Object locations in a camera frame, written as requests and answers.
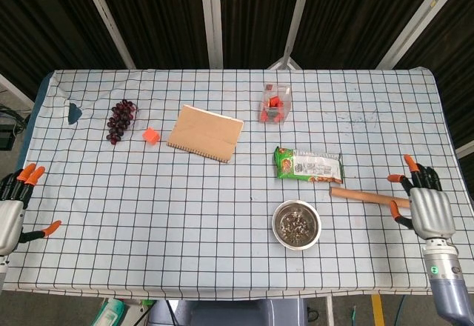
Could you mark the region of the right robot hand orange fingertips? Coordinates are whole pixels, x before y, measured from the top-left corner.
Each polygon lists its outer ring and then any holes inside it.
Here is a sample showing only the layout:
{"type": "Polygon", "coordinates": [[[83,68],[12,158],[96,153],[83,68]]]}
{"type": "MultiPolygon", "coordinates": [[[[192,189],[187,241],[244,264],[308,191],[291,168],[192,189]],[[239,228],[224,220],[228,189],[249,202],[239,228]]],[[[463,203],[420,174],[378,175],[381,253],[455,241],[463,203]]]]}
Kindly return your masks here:
{"type": "Polygon", "coordinates": [[[450,239],[455,234],[455,222],[450,201],[442,190],[437,172],[405,154],[411,177],[390,174],[389,182],[397,182],[408,195],[410,216],[402,216],[396,201],[390,202],[392,218],[423,240],[450,239]]]}

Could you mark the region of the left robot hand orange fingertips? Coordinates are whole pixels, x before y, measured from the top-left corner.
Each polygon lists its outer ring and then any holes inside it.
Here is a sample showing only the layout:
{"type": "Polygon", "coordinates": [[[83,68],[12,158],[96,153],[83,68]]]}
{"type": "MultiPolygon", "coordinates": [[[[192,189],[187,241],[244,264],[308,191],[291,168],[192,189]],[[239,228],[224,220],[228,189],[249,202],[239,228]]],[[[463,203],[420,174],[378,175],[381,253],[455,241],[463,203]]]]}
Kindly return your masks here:
{"type": "Polygon", "coordinates": [[[58,220],[42,230],[23,231],[25,211],[44,172],[45,167],[31,163],[1,179],[1,257],[9,256],[18,244],[50,236],[61,226],[58,220]]]}

